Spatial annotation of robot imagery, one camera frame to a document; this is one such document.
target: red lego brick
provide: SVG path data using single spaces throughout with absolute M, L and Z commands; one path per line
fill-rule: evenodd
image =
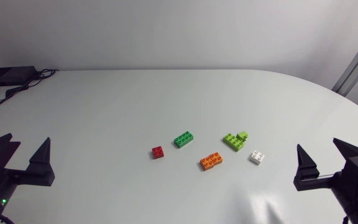
M 153 151 L 154 159 L 164 157 L 164 152 L 162 151 L 161 146 L 153 148 L 152 151 Z

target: black box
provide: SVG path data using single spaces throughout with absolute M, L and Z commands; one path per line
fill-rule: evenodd
M 34 66 L 0 68 L 0 86 L 24 85 L 36 73 Z

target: white table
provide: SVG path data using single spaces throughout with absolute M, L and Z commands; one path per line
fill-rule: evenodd
M 195 138 L 178 149 L 185 131 Z M 235 152 L 222 138 L 240 131 L 249 138 Z M 296 145 L 321 175 L 341 170 L 332 140 L 358 146 L 358 106 L 256 70 L 58 72 L 0 106 L 7 133 L 22 143 L 7 168 L 25 169 L 49 136 L 56 175 L 18 186 L 4 211 L 16 223 L 341 223 L 330 190 L 296 191 Z M 151 159 L 156 146 L 164 158 Z M 202 171 L 213 152 L 223 163 Z

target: white lego brick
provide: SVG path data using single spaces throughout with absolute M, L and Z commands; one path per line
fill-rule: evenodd
M 263 155 L 262 153 L 254 151 L 254 153 L 252 153 L 252 155 L 249 157 L 249 160 L 259 165 L 264 159 L 264 157 L 265 155 Z

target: green lego brick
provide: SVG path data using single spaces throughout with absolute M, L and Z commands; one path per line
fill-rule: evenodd
M 246 141 L 248 138 L 248 133 L 246 133 L 245 131 L 242 131 L 240 133 L 237 134 L 236 138 L 240 139 L 241 141 Z
M 232 147 L 236 152 L 240 151 L 240 149 L 244 146 L 244 143 L 240 139 L 234 137 L 232 134 L 227 134 L 223 138 L 223 141 Z
M 193 135 L 190 132 L 185 132 L 181 136 L 175 138 L 173 141 L 179 148 L 193 140 Z

